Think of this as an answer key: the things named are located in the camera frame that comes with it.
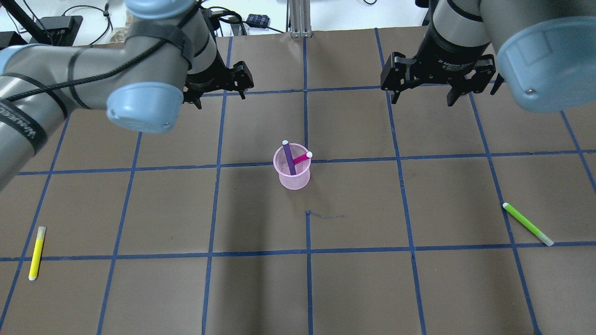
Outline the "silver robot arm with purple-pen side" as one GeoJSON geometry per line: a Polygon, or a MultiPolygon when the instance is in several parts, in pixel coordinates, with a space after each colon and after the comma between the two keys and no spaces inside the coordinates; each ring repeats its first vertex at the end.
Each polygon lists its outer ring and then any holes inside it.
{"type": "Polygon", "coordinates": [[[1,188],[79,108],[148,134],[170,131],[182,104],[255,85],[244,61],[224,63],[199,0],[126,0],[121,49],[27,44],[1,51],[1,188]]]}

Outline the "silver robot arm with pink-pen side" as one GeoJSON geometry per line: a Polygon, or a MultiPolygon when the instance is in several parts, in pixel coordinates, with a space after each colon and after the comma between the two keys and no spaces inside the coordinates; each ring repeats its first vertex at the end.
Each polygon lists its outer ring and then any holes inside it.
{"type": "Polygon", "coordinates": [[[596,17],[593,0],[418,0],[430,12],[416,55],[394,52],[380,87],[401,92],[448,84],[447,105],[508,85],[515,102],[535,113],[595,101],[596,17]]]}

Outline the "black gripper purple-pen side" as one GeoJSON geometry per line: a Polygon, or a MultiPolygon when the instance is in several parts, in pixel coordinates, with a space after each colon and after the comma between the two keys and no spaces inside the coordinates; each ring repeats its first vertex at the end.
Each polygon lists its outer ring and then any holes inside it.
{"type": "Polygon", "coordinates": [[[213,63],[202,72],[187,74],[183,103],[202,109],[201,98],[204,93],[217,90],[228,90],[238,93],[242,100],[246,93],[254,88],[254,80],[245,61],[239,61],[232,68],[227,68],[221,56],[216,56],[213,63]]]}

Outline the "black gripper pink-pen side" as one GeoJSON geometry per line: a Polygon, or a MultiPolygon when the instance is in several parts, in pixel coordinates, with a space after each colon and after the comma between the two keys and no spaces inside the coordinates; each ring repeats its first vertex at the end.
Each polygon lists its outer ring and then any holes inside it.
{"type": "Polygon", "coordinates": [[[494,55],[484,52],[485,45],[463,47],[441,37],[425,37],[411,66],[404,54],[391,53],[380,75],[380,87],[390,92],[394,105],[404,90],[423,83],[449,83],[446,100],[451,107],[468,93],[483,93],[496,74],[494,55]],[[473,76],[466,78],[471,71],[473,76]]]}

